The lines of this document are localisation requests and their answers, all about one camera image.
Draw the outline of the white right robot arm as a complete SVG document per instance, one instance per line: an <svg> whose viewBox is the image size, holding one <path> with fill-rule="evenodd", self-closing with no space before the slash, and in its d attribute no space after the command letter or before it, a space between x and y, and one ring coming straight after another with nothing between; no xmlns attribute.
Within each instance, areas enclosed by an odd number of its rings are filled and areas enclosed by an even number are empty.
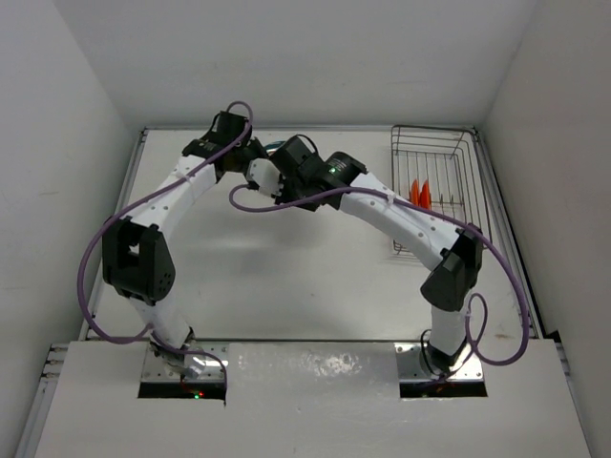
<svg viewBox="0 0 611 458"><path fill-rule="evenodd" d="M346 153L323 159L293 136L269 159L281 174L278 204L347 187L375 192L325 196L302 207L314 211L326 204L361 219L401 244L430 271L420 287L432 306L427 359L431 369L448 372L466 345L465 300L481 269L482 242L453 223L406 207L404 198L392 196L362 162Z"/></svg>

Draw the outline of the plain white plate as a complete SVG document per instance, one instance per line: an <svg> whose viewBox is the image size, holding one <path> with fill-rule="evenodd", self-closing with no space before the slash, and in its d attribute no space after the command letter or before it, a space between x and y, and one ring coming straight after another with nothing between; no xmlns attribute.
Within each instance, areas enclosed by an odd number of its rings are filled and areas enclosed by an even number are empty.
<svg viewBox="0 0 611 458"><path fill-rule="evenodd" d="M277 141L273 141L270 142L268 144L266 144L264 146L264 149L266 151L266 153L271 156L272 154L274 154L280 147L282 147L285 144L284 140L277 140Z"/></svg>

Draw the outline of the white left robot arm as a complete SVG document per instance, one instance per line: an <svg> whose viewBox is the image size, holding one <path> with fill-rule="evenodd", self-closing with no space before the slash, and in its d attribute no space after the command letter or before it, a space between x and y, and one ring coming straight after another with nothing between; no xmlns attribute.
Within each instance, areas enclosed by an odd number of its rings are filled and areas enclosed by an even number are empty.
<svg viewBox="0 0 611 458"><path fill-rule="evenodd" d="M103 280L130 303L160 346L182 351L193 339L172 292L172 233L225 173L243 173L263 155L259 143L248 148L251 136L251 115L219 112L209 130L183 149L157 190L125 207L104 231Z"/></svg>

